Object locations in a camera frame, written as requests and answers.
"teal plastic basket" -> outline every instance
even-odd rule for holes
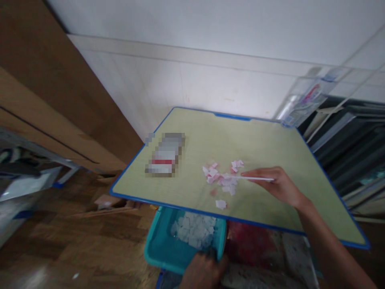
[[[178,209],[159,207],[144,248],[144,258],[150,265],[181,275],[186,270],[197,249],[171,235],[172,224],[184,213]],[[225,239],[226,220],[217,218],[211,247],[217,251],[218,260],[222,258]]]

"blue table edge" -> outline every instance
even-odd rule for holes
[[[154,133],[160,128],[160,126],[163,124],[163,122],[166,120],[166,118],[170,115],[170,113],[175,109],[175,108],[181,108],[181,109],[186,109],[186,110],[195,110],[195,111],[200,111],[200,112],[208,112],[208,113],[212,113],[214,114],[215,116],[217,117],[224,117],[224,118],[232,118],[232,119],[235,119],[235,120],[243,120],[243,121],[250,121],[252,119],[254,120],[260,120],[260,121],[266,121],[266,122],[274,122],[274,123],[279,123],[275,120],[267,120],[267,119],[263,119],[263,118],[251,118],[251,117],[244,117],[244,116],[236,116],[236,115],[232,115],[232,114],[223,114],[223,113],[219,113],[219,112],[213,112],[213,111],[209,111],[209,110],[199,110],[199,109],[194,109],[194,108],[184,108],[184,107],[180,107],[180,106],[175,106],[173,107],[170,112],[166,115],[166,117],[162,120],[162,122],[159,124],[159,126],[155,129]],[[349,246],[349,247],[353,247],[353,248],[359,248],[359,249],[366,249],[366,250],[369,250],[370,249],[370,243],[369,243],[369,240],[367,239],[367,237],[365,236],[365,234],[363,233],[362,229],[360,228],[360,226],[357,224],[356,220],[354,219],[354,217],[352,216],[352,214],[350,213],[350,211],[348,210],[345,202],[342,200],[341,196],[338,194],[336,188],[334,187],[333,183],[330,181],[329,179],[329,176],[326,174],[325,170],[322,168],[321,164],[319,163],[319,161],[317,160],[317,158],[315,157],[314,153],[311,151],[309,145],[306,143],[305,139],[303,138],[303,136],[300,134],[300,132],[298,131],[298,129],[296,128],[296,131],[297,133],[301,136],[301,138],[303,139],[303,141],[305,142],[307,148],[309,149],[309,151],[311,152],[313,158],[316,160],[317,164],[319,165],[319,167],[322,169],[323,173],[325,174],[327,180],[329,181],[330,185],[332,186],[334,192],[336,193],[336,195],[338,196],[338,198],[340,199],[341,203],[343,204],[345,210],[347,211],[347,213],[349,214],[350,218],[352,219],[353,223],[355,224],[356,228],[358,229],[358,231],[361,233],[362,237],[364,238],[365,240],[365,244],[357,244],[357,243],[353,243],[353,242],[349,242],[349,241],[344,241],[344,240],[340,240],[342,244],[344,244],[345,246]],[[142,149],[144,148],[145,144],[143,144],[143,146],[141,147],[141,149],[138,151],[138,153],[133,157],[133,159],[131,160],[131,162],[128,164],[128,166],[124,169],[124,171],[120,174],[120,176],[115,180],[115,182],[113,183],[113,185],[111,186],[110,190],[109,190],[109,193],[110,195],[114,196],[114,197],[119,197],[119,198],[123,198],[123,199],[131,199],[133,201],[140,201],[140,202],[143,202],[143,203],[148,203],[148,204],[152,204],[152,205],[157,205],[157,206],[165,206],[165,207],[169,207],[169,208],[174,208],[174,209],[179,209],[179,210],[184,210],[184,211],[188,211],[188,212],[192,212],[192,213],[197,213],[197,214],[204,214],[204,215],[208,215],[208,216],[212,216],[212,217],[216,217],[216,218],[222,218],[222,219],[225,219],[225,220],[229,220],[229,221],[235,221],[235,222],[240,222],[240,223],[244,223],[244,224],[249,224],[249,225],[255,225],[255,226],[259,226],[259,227],[262,227],[262,228],[266,228],[266,229],[273,229],[273,230],[279,230],[279,231],[282,231],[282,232],[287,232],[287,233],[293,233],[293,234],[296,234],[296,235],[301,235],[301,236],[306,236],[305,232],[302,232],[302,231],[297,231],[297,230],[291,230],[291,229],[287,229],[287,228],[282,228],[282,227],[277,227],[277,226],[273,226],[273,225],[267,225],[267,224],[263,224],[263,223],[258,223],[258,222],[252,222],[252,221],[248,221],[248,220],[243,220],[243,219],[238,219],[238,218],[234,218],[234,217],[230,217],[230,216],[224,216],[224,215],[220,215],[220,214],[215,214],[215,213],[209,213],[209,212],[203,212],[203,211],[198,211],[198,210],[195,210],[195,209],[190,209],[190,208],[185,208],[185,207],[180,207],[180,206],[176,206],[176,205],[171,205],[171,204],[166,204],[166,203],[162,203],[162,202],[158,202],[158,201],[150,201],[148,199],[142,199],[142,198],[139,198],[139,197],[130,197],[128,195],[122,195],[122,194],[119,194],[119,193],[115,193],[113,191],[113,188],[115,187],[116,183],[120,180],[120,178],[122,177],[122,175],[126,172],[126,170],[130,167],[130,165],[132,164],[132,162],[136,159],[136,157],[140,154],[140,152],[142,151]]]

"hand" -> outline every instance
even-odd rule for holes
[[[287,203],[296,209],[306,205],[310,200],[305,197],[289,178],[283,168],[272,167],[247,171],[241,174],[244,177],[268,177],[274,181],[249,180],[263,187],[280,201]]]
[[[229,258],[223,255],[217,263],[214,258],[203,252],[197,252],[184,272],[179,289],[185,288],[216,288],[226,271]]]

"wooden cabinet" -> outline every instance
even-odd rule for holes
[[[97,173],[143,142],[43,1],[0,5],[0,125]]]

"red cloth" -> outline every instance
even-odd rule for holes
[[[267,255],[277,251],[271,238],[270,230],[238,222],[227,222],[227,240],[225,253],[230,262],[257,266],[264,269],[270,267]]]

